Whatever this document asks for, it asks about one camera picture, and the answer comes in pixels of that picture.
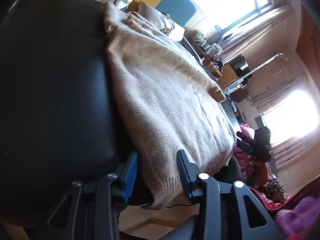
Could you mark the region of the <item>grey yellow blue sofa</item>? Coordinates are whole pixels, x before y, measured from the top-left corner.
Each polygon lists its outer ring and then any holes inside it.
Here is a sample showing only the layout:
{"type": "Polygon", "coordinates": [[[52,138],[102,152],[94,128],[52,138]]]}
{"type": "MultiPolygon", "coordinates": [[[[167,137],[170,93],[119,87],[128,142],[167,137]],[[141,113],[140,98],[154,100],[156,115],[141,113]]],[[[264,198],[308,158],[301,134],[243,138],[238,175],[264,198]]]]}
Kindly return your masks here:
{"type": "MultiPolygon", "coordinates": [[[[134,0],[129,5],[127,11],[124,12],[138,13],[138,3],[140,1],[148,4],[163,14],[168,14],[174,22],[182,26],[184,29],[187,22],[191,20],[196,12],[196,7],[191,0],[134,0]]],[[[185,33],[183,40],[178,43],[188,50],[194,57],[198,57],[191,44],[185,38],[185,33]]]]}

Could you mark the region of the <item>beige knit sweater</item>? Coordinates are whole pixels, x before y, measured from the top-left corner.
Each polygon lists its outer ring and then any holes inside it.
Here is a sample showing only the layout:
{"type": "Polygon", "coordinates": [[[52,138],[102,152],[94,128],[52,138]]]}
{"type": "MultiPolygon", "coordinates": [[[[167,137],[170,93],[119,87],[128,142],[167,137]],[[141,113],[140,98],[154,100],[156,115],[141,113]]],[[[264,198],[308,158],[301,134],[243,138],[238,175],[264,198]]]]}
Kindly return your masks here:
{"type": "Polygon", "coordinates": [[[136,12],[106,3],[106,55],[114,97],[140,157],[140,170],[159,210],[182,193],[176,154],[215,174],[235,149],[225,96],[195,58],[136,12]]]}

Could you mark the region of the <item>black leather ottoman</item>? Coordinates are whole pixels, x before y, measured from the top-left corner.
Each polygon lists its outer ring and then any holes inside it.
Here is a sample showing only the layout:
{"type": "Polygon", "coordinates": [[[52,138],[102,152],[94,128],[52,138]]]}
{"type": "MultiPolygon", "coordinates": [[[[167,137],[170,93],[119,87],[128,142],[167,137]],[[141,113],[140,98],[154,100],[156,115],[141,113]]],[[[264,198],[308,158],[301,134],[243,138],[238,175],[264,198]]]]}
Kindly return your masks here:
{"type": "Polygon", "coordinates": [[[1,220],[45,224],[72,182],[114,172],[130,153],[130,205],[152,200],[121,118],[106,55],[105,4],[20,0],[1,21],[1,220]]]}

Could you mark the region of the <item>wooden side table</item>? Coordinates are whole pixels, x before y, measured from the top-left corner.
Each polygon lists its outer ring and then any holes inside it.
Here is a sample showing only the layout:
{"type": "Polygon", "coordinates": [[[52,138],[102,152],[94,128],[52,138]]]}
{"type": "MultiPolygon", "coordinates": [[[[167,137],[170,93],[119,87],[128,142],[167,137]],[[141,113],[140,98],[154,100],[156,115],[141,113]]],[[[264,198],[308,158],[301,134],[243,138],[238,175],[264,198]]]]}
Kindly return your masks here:
{"type": "Polygon", "coordinates": [[[205,69],[217,78],[217,81],[222,88],[226,88],[238,79],[238,76],[229,64],[226,64],[223,67],[223,70],[219,70],[219,59],[211,60],[210,57],[208,57],[202,51],[200,46],[198,46],[195,41],[192,41],[191,44],[193,45],[193,48],[196,50],[200,58],[203,59],[202,63],[205,69]]]}

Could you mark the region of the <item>deer print cushion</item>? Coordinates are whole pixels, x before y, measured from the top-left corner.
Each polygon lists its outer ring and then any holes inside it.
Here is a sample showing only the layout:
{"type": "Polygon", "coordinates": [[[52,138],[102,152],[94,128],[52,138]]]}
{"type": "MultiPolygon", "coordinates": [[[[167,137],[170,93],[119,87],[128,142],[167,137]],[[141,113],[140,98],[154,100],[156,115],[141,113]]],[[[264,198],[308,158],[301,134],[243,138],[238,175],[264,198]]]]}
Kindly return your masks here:
{"type": "Polygon", "coordinates": [[[174,22],[168,14],[163,14],[142,1],[138,3],[137,12],[172,40],[176,42],[183,40],[185,29],[174,22]]]}

